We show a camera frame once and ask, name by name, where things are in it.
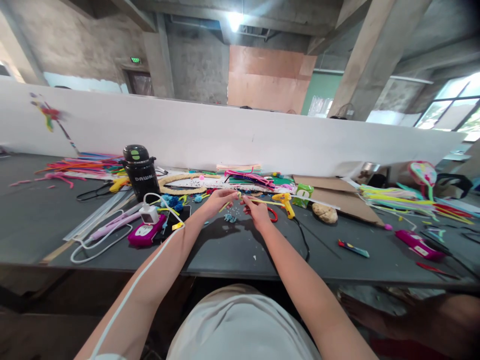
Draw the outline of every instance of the ceiling light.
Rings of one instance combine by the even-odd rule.
[[[244,16],[238,12],[230,12],[228,14],[228,21],[230,22],[231,30],[236,33],[240,27],[240,24],[244,20]]]

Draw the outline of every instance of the hand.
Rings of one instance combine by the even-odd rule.
[[[230,203],[226,207],[227,209],[230,209],[234,205],[233,202],[238,199],[238,190],[215,190],[208,197],[208,200],[195,213],[199,212],[203,214],[208,220],[215,217],[226,203]]]
[[[244,195],[242,197],[242,201],[240,205],[245,204],[246,207],[243,208],[243,212],[245,214],[250,214],[252,219],[253,219],[253,225],[255,225],[255,228],[259,231],[262,232],[265,229],[268,229],[272,225],[272,221],[270,220],[270,214],[269,210],[267,207],[267,204],[262,203],[262,202],[253,202],[250,199],[255,199],[252,196],[246,196]]]

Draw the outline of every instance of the gray table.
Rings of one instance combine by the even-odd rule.
[[[17,180],[31,179],[32,172],[43,168],[52,158],[34,155],[17,155],[0,160],[0,170],[15,165],[22,169],[7,172],[8,180],[2,177],[1,187],[1,221],[3,234],[0,235],[0,262],[12,264],[34,265],[45,255],[62,245],[62,237],[83,221],[98,208],[104,200],[79,203],[75,196],[99,187],[98,181],[75,181],[75,188],[69,190],[67,184],[58,182],[57,188],[45,189],[47,183],[33,183],[19,188],[5,188]],[[193,211],[198,208],[193,204]],[[32,219],[25,219],[26,210]],[[436,289],[478,291],[480,282],[472,277],[463,267],[451,258],[442,263],[423,260],[395,237],[392,231],[373,227],[362,221],[343,215],[339,216],[334,225],[326,225],[317,220],[310,210],[294,208],[296,217],[302,224],[306,241],[310,247],[310,266],[328,283],[369,284],[409,286]],[[288,220],[284,210],[275,209],[278,213],[276,226],[290,241],[293,247],[306,256],[306,248],[302,241],[298,226]],[[237,204],[230,212],[238,217],[235,224],[224,221],[223,214],[211,220],[201,231],[198,240],[182,270],[184,275],[203,277],[243,278],[277,280],[278,275],[269,257],[268,251],[260,234],[255,230],[252,220],[242,213]],[[408,229],[409,224],[398,221],[398,218],[379,211],[385,223],[392,224],[397,229]],[[409,217],[421,228],[423,218]],[[453,220],[442,220],[456,226],[462,224]],[[476,224],[471,228],[480,230]],[[480,267],[480,244],[462,236],[465,229],[446,227],[444,235],[447,246],[460,254],[476,270]],[[370,253],[370,258],[364,258],[338,247],[337,240],[347,241]],[[94,255],[97,250],[110,244],[106,241],[87,255]],[[136,249],[127,240],[120,241],[107,252],[83,265],[73,265],[70,256],[76,245],[67,249],[55,258],[49,265],[60,268],[102,269],[135,271],[140,264],[157,248]],[[78,259],[85,258],[80,252]],[[418,267],[415,262],[421,261],[446,272],[463,277],[462,280],[444,278]]]

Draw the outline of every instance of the bare foot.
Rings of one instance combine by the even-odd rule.
[[[341,293],[340,303],[348,314],[364,327],[389,339],[403,340],[405,338],[392,328],[392,322],[396,316],[371,307],[343,292]]]

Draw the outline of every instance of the black thermos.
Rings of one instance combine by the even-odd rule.
[[[123,149],[122,162],[123,168],[130,179],[131,187],[135,192],[138,202],[144,200],[147,193],[160,194],[157,173],[155,172],[155,157],[149,157],[149,152],[142,145],[127,145]],[[147,203],[153,203],[158,200],[156,196],[149,195],[146,198]]]

